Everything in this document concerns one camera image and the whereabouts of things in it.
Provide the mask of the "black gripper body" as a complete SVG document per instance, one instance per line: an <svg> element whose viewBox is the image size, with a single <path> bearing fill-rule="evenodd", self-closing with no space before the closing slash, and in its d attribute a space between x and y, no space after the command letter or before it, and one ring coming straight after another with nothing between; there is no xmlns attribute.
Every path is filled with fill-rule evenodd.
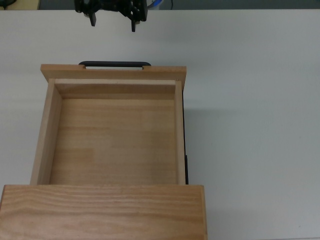
<svg viewBox="0 0 320 240"><path fill-rule="evenodd" d="M99 7L104 11L120 12L122 9L121 0L100 0Z"/></svg>

